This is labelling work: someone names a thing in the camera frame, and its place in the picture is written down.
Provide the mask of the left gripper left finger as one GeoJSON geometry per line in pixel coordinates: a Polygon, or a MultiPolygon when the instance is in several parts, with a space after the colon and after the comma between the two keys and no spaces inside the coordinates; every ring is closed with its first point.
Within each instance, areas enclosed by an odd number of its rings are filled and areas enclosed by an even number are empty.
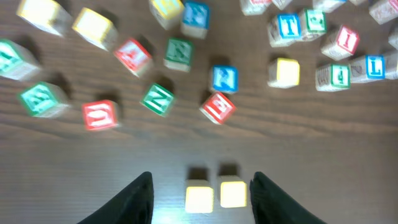
{"type": "Polygon", "coordinates": [[[78,224],[151,224],[153,209],[152,174],[143,172],[106,204],[78,224]]]}

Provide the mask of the yellow O block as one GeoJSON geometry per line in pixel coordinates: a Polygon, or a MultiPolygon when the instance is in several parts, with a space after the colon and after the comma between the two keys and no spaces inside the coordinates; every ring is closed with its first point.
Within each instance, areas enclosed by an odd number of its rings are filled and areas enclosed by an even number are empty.
{"type": "Polygon", "coordinates": [[[248,187],[245,181],[236,175],[221,175],[218,178],[218,198],[223,208],[246,207],[248,187]]]}

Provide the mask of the yellow C block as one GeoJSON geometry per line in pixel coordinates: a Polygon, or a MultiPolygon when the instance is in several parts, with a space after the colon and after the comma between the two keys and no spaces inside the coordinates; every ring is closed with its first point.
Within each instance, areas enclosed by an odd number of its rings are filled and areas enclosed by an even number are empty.
{"type": "Polygon", "coordinates": [[[214,205],[214,190],[204,179],[186,181],[185,211],[187,213],[211,213],[214,205]]]}

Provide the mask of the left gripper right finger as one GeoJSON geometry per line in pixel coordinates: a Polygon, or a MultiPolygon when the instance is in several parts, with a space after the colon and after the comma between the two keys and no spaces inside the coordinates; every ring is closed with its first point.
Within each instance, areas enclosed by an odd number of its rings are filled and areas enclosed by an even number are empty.
{"type": "Polygon", "coordinates": [[[255,224],[326,224],[262,172],[249,184],[255,224]]]}

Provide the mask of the green R block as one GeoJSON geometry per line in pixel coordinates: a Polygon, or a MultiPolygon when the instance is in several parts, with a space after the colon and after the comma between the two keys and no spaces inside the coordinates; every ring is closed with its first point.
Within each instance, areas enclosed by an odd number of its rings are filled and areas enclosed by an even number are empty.
{"type": "Polygon", "coordinates": [[[164,57],[164,65],[172,70],[189,72],[193,57],[193,44],[184,39],[170,38],[164,57]]]}

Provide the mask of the blue L block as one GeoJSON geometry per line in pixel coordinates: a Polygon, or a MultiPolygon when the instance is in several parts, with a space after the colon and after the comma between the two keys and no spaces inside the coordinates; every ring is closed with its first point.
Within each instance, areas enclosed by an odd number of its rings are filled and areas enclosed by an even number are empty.
{"type": "Polygon", "coordinates": [[[364,55],[349,61],[351,83],[369,83],[385,79],[385,60],[382,55],[364,55]]]}

